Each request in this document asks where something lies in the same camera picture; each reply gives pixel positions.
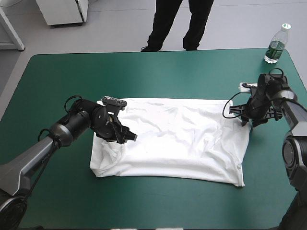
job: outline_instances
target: white cabinet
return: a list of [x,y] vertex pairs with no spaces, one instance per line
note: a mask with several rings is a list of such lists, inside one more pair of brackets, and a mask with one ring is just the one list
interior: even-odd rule
[[83,23],[88,0],[36,0],[48,25]]

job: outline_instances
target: bottle cap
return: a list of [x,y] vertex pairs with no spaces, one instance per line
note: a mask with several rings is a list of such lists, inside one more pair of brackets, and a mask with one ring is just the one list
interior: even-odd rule
[[281,31],[288,32],[290,29],[291,29],[291,25],[290,25],[290,24],[288,24],[288,23],[282,24],[282,29],[281,29]]

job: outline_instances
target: leg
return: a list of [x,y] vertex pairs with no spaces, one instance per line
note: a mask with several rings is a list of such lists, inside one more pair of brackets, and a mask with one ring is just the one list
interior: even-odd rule
[[186,50],[196,50],[200,45],[212,4],[213,0],[189,0],[192,16],[189,30],[183,38]]
[[156,0],[153,31],[147,42],[149,48],[157,51],[162,48],[181,2],[182,0]]

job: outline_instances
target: shoe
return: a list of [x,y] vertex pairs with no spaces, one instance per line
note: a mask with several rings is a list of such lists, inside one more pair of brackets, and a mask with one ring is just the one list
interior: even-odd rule
[[162,48],[161,49],[150,48],[149,46],[144,46],[141,48],[141,52],[158,52],[158,51],[162,51]]

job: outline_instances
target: robotic arm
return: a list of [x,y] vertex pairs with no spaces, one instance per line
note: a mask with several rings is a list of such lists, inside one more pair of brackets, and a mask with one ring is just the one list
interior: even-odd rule
[[[67,110],[66,104],[79,98]],[[0,166],[0,227],[1,230],[14,230],[18,227],[27,207],[27,198],[44,170],[53,152],[60,147],[71,145],[84,131],[92,129],[107,142],[124,144],[135,141],[137,135],[130,132],[118,120],[118,113],[124,110],[127,102],[105,96],[103,106],[83,99],[80,96],[69,98],[65,105],[67,114],[50,129],[49,135],[11,162]],[[32,175],[42,166],[42,171],[31,185]]]
[[231,106],[229,113],[241,116],[242,126],[251,120],[253,127],[269,118],[285,117],[290,131],[283,141],[283,160],[290,184],[297,190],[279,230],[307,229],[307,110],[281,74],[260,74],[257,86],[243,84],[251,96],[246,104]]

